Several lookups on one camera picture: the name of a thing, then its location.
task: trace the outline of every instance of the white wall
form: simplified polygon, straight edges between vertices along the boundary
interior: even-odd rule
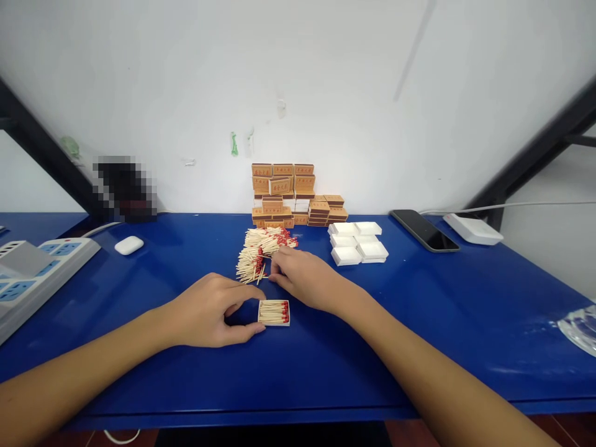
[[[4,0],[0,76],[87,165],[145,163],[171,210],[248,211],[254,161],[315,163],[352,214],[460,206],[596,73],[596,2],[440,0],[394,102],[425,5]]]
[[[0,212],[84,212],[4,131],[0,160]]]
[[[594,148],[569,147],[508,200],[548,201],[596,201]],[[506,245],[596,301],[595,221],[596,205],[511,207],[501,232]]]

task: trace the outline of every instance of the phone screen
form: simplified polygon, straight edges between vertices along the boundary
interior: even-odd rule
[[[405,228],[434,250],[458,250],[459,246],[414,210],[393,210],[391,214]]]

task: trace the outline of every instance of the forearm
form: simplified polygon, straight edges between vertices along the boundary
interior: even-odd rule
[[[548,435],[368,294],[338,313],[375,350],[442,446],[557,446]]]
[[[32,445],[127,371],[168,347],[155,311],[0,384],[4,445]]]

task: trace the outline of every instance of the open matchbox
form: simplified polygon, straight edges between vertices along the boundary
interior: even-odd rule
[[[287,309],[287,323],[271,323],[271,322],[266,322],[265,317],[261,318],[261,308],[263,306],[263,304],[265,304],[265,306],[267,304],[279,304],[279,305],[286,305],[286,309]],[[263,300],[263,301],[259,301],[259,314],[258,314],[258,318],[257,321],[259,323],[263,323],[265,326],[289,326],[290,325],[290,303],[288,300]]]

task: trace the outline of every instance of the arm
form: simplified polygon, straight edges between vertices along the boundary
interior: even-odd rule
[[[320,258],[281,247],[273,256],[269,279],[305,304],[352,326],[379,355],[442,446],[558,446],[505,399]]]
[[[230,327],[223,320],[250,298],[264,299],[264,294],[211,273],[175,300],[0,384],[2,445],[35,444],[120,376],[163,349],[248,341],[265,326]]]

